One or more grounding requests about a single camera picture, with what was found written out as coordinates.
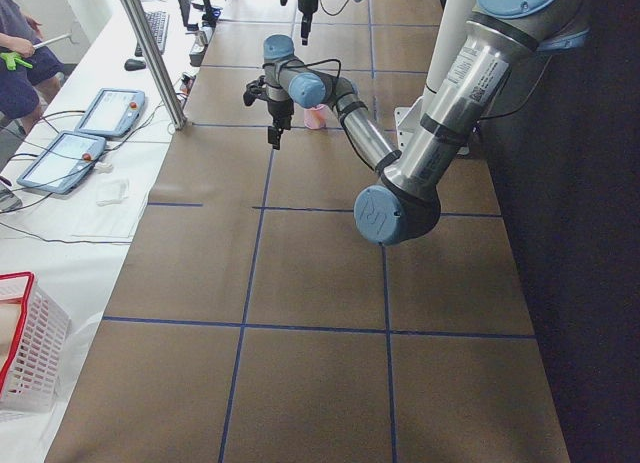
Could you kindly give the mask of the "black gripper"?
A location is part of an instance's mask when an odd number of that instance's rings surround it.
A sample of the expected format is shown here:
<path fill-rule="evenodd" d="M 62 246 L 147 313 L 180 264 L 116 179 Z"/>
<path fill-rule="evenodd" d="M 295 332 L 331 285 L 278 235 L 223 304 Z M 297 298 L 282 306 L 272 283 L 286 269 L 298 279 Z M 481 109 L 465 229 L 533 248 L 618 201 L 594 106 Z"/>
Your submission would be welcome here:
<path fill-rule="evenodd" d="M 294 115 L 294 102 L 292 99 L 276 101 L 270 99 L 267 102 L 268 112 L 272 117 L 272 126 L 267 128 L 267 141 L 274 150 L 280 149 L 281 130 L 291 129 L 291 120 Z"/>
<path fill-rule="evenodd" d="M 319 0 L 298 0 L 298 9 L 302 13 L 301 21 L 301 43 L 308 44 L 310 34 L 310 20 L 313 19 L 314 13 L 317 11 Z"/>

